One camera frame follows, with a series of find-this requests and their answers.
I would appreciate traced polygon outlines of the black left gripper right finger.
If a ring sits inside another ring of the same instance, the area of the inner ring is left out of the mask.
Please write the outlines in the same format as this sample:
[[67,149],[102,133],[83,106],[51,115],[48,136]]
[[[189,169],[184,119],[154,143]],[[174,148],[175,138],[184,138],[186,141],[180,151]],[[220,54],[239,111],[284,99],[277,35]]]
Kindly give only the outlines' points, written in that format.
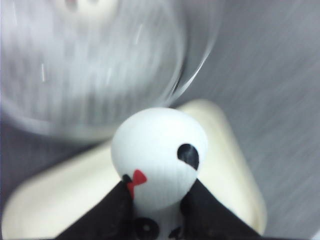
[[224,206],[197,179],[179,203],[182,224],[170,240],[262,240],[263,237]]

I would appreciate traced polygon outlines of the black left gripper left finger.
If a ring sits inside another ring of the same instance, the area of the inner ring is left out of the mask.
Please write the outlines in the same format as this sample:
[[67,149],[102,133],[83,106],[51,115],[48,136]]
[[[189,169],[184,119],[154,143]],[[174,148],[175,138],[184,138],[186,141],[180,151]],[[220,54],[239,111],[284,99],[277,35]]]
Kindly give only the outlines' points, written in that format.
[[133,240],[133,201],[126,184],[119,181],[91,210],[56,240]]

